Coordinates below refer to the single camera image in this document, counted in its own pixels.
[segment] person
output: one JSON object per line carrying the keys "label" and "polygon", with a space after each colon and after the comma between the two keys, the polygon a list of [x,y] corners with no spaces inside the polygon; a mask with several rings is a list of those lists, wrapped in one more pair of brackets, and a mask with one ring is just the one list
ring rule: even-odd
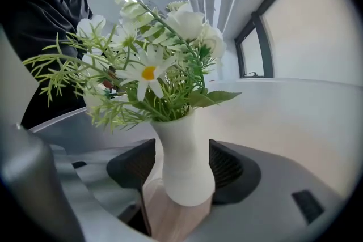
{"label": "person", "polygon": [[[87,0],[2,0],[1,22],[5,33],[20,57],[30,57],[52,53],[53,49],[43,51],[46,46],[55,44],[56,34],[59,42],[67,41],[66,33],[76,33],[78,22],[83,18],[92,18]],[[82,52],[76,48],[61,44],[63,54],[82,58]],[[45,68],[59,69],[53,63]],[[67,112],[84,107],[81,97],[74,94],[72,86],[62,89],[62,96],[52,93],[53,101],[48,106],[48,97],[41,94],[44,84],[40,83],[22,120],[22,125],[32,128],[40,123]]]}

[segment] wooden base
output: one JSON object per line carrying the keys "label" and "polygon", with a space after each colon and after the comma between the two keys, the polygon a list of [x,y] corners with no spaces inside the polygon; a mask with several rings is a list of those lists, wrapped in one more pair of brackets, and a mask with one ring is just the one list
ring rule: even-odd
{"label": "wooden base", "polygon": [[175,203],[166,194],[162,179],[150,181],[143,188],[152,238],[159,242],[183,241],[210,213],[212,197],[195,207]]}

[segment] vase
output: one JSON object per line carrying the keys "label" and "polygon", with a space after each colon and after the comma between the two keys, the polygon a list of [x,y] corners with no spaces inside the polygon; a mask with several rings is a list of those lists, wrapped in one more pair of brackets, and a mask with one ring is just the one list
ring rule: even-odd
{"label": "vase", "polygon": [[167,195],[182,206],[197,206],[215,190],[209,144],[195,138],[195,113],[169,122],[151,122],[164,152],[162,180]]}

